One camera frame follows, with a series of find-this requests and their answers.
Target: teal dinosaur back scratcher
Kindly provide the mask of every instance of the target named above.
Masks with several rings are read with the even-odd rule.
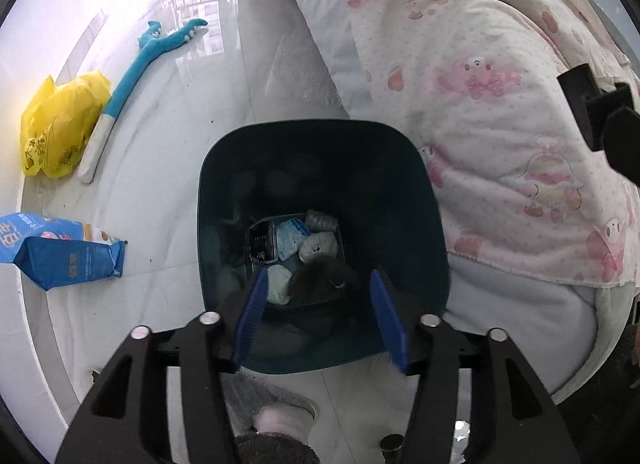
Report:
[[[145,72],[146,67],[154,61],[162,53],[179,48],[187,43],[196,30],[201,26],[207,25],[206,20],[191,19],[181,29],[160,38],[160,22],[149,22],[149,29],[140,37],[138,45],[140,46],[140,54],[134,60],[133,64],[124,73],[122,80],[113,91],[111,99],[102,109],[102,114],[98,118],[94,131],[89,138],[82,161],[78,167],[78,179],[85,184],[89,184],[94,180],[95,170],[104,150],[109,134],[120,115],[120,111],[124,106],[131,91],[136,83]]]

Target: trash can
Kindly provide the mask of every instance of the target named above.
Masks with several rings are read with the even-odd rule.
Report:
[[[251,125],[213,146],[198,194],[206,308],[215,309],[244,287],[257,269],[250,256],[251,226],[308,210],[337,218],[341,256],[358,283],[351,282],[339,300],[268,304],[245,363],[251,370],[302,372],[384,351],[368,292],[377,267],[430,313],[444,311],[447,254],[420,154],[395,129],[353,120]]]

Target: white tile floor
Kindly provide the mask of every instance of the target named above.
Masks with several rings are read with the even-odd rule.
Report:
[[[196,251],[200,167],[226,133],[250,123],[346,118],[295,0],[120,0],[79,71],[114,83],[138,52],[146,22],[170,33],[209,21],[187,45],[156,60],[120,115],[97,177],[42,179],[25,196],[48,215],[91,222],[126,238],[124,277],[47,293],[49,315],[72,386],[82,399],[132,327],[181,327],[203,308]],[[374,356],[274,384],[314,400],[310,444],[323,464],[375,464],[378,441],[407,424],[415,381]],[[176,390],[178,380],[170,379]],[[172,392],[172,417],[179,417]],[[179,424],[172,446],[186,461]]]

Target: blue package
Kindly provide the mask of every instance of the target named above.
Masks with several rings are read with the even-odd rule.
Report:
[[[0,263],[15,264],[38,287],[120,278],[125,242],[89,224],[13,213],[0,217]]]
[[[300,245],[311,235],[300,219],[290,219],[276,226],[278,258],[282,261],[298,253]]]

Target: white bedding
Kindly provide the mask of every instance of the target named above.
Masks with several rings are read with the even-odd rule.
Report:
[[[347,0],[296,1],[350,116],[378,120],[351,34]],[[452,285],[446,317],[454,327],[473,332],[486,332],[497,325],[508,327],[551,392],[561,388],[588,359],[598,330],[594,289],[509,275],[455,255],[449,256],[449,264]],[[571,383],[572,390],[610,353],[625,322],[620,311],[630,304],[634,292],[633,285],[625,285],[612,295],[622,306],[612,307],[618,314],[606,320],[607,340],[600,345],[607,349],[596,360],[591,359],[590,369],[579,372],[581,380]],[[558,399],[565,395],[562,392]]]

